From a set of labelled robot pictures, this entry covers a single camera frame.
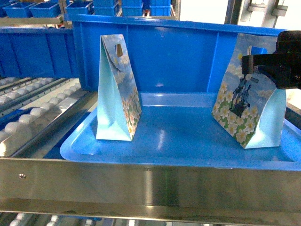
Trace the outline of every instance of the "blue plastic bin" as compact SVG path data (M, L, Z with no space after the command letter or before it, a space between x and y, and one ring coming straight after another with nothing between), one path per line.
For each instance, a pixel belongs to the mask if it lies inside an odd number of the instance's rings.
M6 17L6 11L4 10L4 7L9 6L10 3L3 3L0 4L0 17Z
M88 90L98 90L101 35L124 35L139 91L217 92L238 33L278 36L282 31L117 16L67 15L66 19L73 24L80 82Z
M75 1L66 7L68 14L93 14L93 2Z
M170 6L150 6L151 16L170 16Z
M150 0L142 0L143 9L150 9Z
M122 7L139 7L141 3L142 0L122 0Z
M95 7L114 7L118 3L118 0L93 0Z
M16 0L0 0L0 6L8 6L10 4L16 3Z
M122 6L123 16L142 16L142 13L143 13L143 3L139 7Z
M29 9L33 17L57 17L61 14L59 4L53 2L42 2Z
M79 76L72 29L2 27L0 48L3 77Z
M11 18L32 17L29 7L36 5L35 2L18 2L4 7L6 14Z
M170 6L170 0L150 0L151 6Z
M116 16L119 12L118 3L114 7L96 7L94 6L95 15L101 16Z

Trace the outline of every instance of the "metal bar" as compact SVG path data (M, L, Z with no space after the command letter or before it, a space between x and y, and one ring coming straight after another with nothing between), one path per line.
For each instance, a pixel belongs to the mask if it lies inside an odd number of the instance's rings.
M55 117L54 121L40 131L30 142L20 148L13 156L43 158L96 101L97 92L87 93L60 116L50 113L51 118Z
M242 0L229 0L226 12L225 24L238 24Z
M301 129L301 109L295 107L294 105L287 103L286 104L285 119L287 119L291 124L293 124L298 129Z
M24 78L24 79L20 79L20 80L17 80L15 82L12 82L10 84L6 84L6 85L3 85L3 86L0 86L0 93L5 93L4 91L9 89L9 88L12 88L12 87L15 87L15 86L19 86L20 84L22 83L25 83L27 81L30 81L32 80L32 78Z
M9 26L9 25L22 25L22 24L61 24L63 22L63 15L58 17L51 18L9 18L4 17L0 18L0 26Z
M301 222L301 172L8 158L0 159L0 181L1 211L242 225Z
M36 99L40 98L41 96L49 93L50 91L53 90L52 89L53 87L55 87L55 88L60 87L70 80L71 79L69 79L69 80L58 79L50 84L47 84L45 86L42 86L41 88L36 89L28 94L25 94L17 99L14 99L5 105L1 105L0 106L0 115L4 116L6 114L9 114L9 113L13 112L15 109L18 109L18 108L30 103L31 101L36 100Z
M72 105L86 93L87 91L78 90L70 98L63 100L57 106L48 110L42 117L23 127L22 131L16 132L2 141L0 144L0 156L15 156L15 152L23 152L32 142L43 138L53 127L62 123L62 120L75 114L70 109L76 109L76 105L74 107Z

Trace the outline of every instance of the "stainless steel frame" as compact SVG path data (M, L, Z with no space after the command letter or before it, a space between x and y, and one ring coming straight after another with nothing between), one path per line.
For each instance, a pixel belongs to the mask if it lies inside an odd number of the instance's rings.
M4 158L0 182L1 211L241 225L301 223L301 172Z

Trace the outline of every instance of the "white roller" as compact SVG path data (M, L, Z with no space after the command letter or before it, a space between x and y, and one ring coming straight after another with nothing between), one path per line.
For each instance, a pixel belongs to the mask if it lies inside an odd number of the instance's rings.
M57 97L53 97L49 100L50 103L53 103L54 105L57 105L58 103L61 102L61 99L57 98Z
M86 226L92 225L93 221L92 220L86 220Z
M25 89L31 92L35 89L35 87L30 85L30 86L26 86Z
M22 89L18 89L17 93L19 93L20 95L24 95L29 93L29 91L27 89L22 88Z
M57 98L61 99L61 100L64 100L66 99L67 95L65 93L59 93L56 95Z
M76 83L74 86L76 86L77 88L81 88L81 85L80 85L80 83Z
M75 92L75 91L78 90L79 88L76 87L76 86L71 86L69 89L72 90L73 92Z
M40 84L42 84L43 86L45 86L46 84L48 84L49 82L46 81L45 79L43 79L42 81L40 81Z
M6 133L4 131L0 131L0 142L2 142L3 140L5 140L6 138L9 137L9 133Z
M6 80L6 79L1 79L1 80L0 80L0 84L1 84L1 85L5 85L6 83L7 83L7 80Z
M6 78L8 82L13 82L13 81L16 81L17 78L14 78L14 77L11 77L11 78Z
M51 220L50 221L52 221L52 222L57 222L58 221L58 216L57 215L53 215L52 217L51 217Z
M9 101L11 101L11 98L9 98L9 97L0 97L0 105L6 104Z
M36 115L23 114L23 115L20 116L19 122L28 125L29 123L33 122L37 118L38 117Z
M13 92L7 93L6 96L14 100L14 99L17 99L18 97L20 97L21 94L13 91Z
M30 111L30 114L32 115L36 115L38 117L40 117L41 115L43 115L47 110L43 109L43 108L39 108L39 107L35 107Z
M13 220L12 222L10 222L9 226L19 226L20 223L20 220Z
M16 133L18 131L21 131L24 128L25 124L20 123L18 121L12 121L9 122L4 129L4 132L9 133L9 134L13 134Z
M17 220L23 220L25 216L26 216L25 213L18 213L17 216L16 216L16 219Z
M55 226L55 222L49 222L46 226Z
M42 84L38 81L38 82L35 82L34 84L33 84L33 87L34 88L40 88L42 86Z
M51 83L52 81L54 81L55 79L53 79L53 78L46 78L45 79L48 83Z
M66 94L67 96L70 96L72 93L74 93L71 89L66 89L64 91L64 94Z
M51 108L53 108L55 105L53 103L42 103L40 108L43 108L45 110L49 110Z

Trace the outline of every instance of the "paper gift bag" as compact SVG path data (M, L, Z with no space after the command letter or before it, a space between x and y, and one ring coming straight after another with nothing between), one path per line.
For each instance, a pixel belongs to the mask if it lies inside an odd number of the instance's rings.
M242 74L241 58L273 53L276 37L239 34L212 115L244 148L279 146L286 108L285 90L266 75Z
M123 35L103 35L96 139L133 140L140 115L137 86Z

